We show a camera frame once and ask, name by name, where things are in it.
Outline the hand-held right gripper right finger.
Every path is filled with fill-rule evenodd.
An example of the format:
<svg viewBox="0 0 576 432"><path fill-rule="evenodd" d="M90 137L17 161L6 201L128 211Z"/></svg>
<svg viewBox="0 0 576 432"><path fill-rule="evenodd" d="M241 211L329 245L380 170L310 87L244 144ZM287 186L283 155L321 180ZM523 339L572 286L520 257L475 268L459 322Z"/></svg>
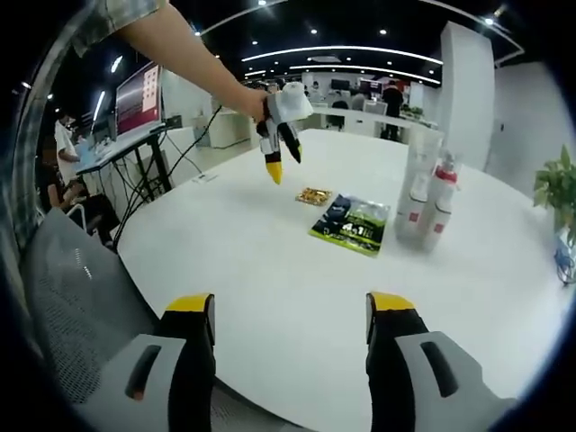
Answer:
<svg viewBox="0 0 576 432"><path fill-rule="evenodd" d="M366 295L366 373L373 431L489 431L516 402L486 385L481 365L415 306Z"/></svg>

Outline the person's left hand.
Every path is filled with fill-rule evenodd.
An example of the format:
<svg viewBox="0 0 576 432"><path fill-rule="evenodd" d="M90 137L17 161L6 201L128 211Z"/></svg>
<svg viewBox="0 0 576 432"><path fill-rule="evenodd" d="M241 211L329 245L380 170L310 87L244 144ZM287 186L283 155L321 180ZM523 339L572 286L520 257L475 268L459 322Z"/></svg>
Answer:
<svg viewBox="0 0 576 432"><path fill-rule="evenodd" d="M266 119L265 101L268 92L259 89L246 88L244 96L243 113L251 117L256 123Z"/></svg>

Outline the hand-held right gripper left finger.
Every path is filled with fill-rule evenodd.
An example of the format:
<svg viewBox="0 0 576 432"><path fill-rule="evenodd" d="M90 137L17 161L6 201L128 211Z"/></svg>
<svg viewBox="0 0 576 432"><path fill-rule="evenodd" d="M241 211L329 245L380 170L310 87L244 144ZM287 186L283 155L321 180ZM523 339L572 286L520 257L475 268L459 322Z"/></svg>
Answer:
<svg viewBox="0 0 576 432"><path fill-rule="evenodd" d="M215 378L215 300L180 297L153 334L114 356L84 404L96 431L209 431Z"/></svg>

